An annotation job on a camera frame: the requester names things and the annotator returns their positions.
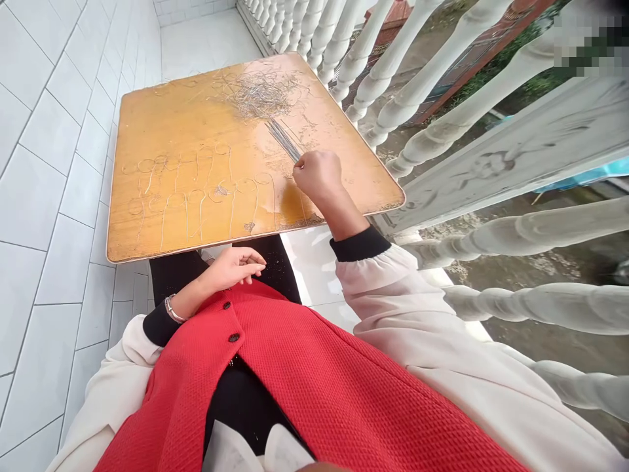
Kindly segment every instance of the red knitted vest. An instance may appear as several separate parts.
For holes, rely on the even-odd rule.
[[[354,472],[524,470],[382,352],[257,282],[215,294],[175,333],[96,470],[199,472],[210,399],[237,353],[318,461]]]

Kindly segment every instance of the wooden table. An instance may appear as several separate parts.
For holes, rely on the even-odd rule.
[[[268,117],[300,151],[332,149],[364,214],[404,192],[298,54],[273,56],[123,97],[107,257],[152,258],[323,224],[292,180]]]

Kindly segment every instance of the white sleeve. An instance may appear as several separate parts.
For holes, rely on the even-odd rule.
[[[494,441],[536,471],[614,471],[615,447],[568,409],[528,367],[466,332],[465,323],[392,246],[379,256],[338,262],[347,303],[362,320],[354,335],[455,403]]]
[[[144,334],[144,318],[134,317],[122,340],[105,354],[99,371],[87,384],[85,403],[47,472],[94,470],[120,426],[142,405],[149,375],[162,351]]]

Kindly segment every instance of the silver bracelet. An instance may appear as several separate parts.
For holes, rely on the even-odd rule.
[[[167,296],[166,299],[164,300],[164,303],[166,304],[166,312],[168,313],[168,316],[170,316],[173,320],[175,320],[179,324],[182,324],[186,322],[186,319],[177,316],[177,314],[172,309],[172,306],[170,305],[170,299],[173,298],[174,296],[175,294]]]

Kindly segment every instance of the blue object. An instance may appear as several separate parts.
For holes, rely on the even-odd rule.
[[[574,187],[587,186],[598,182],[599,180],[606,180],[611,177],[622,177],[629,175],[629,157],[625,157],[620,161],[612,162],[601,167],[597,167],[592,170],[587,170],[580,174],[575,175],[567,179],[560,180],[554,184],[550,184],[541,187],[537,190],[533,190],[535,193],[543,193],[549,190],[568,190]]]

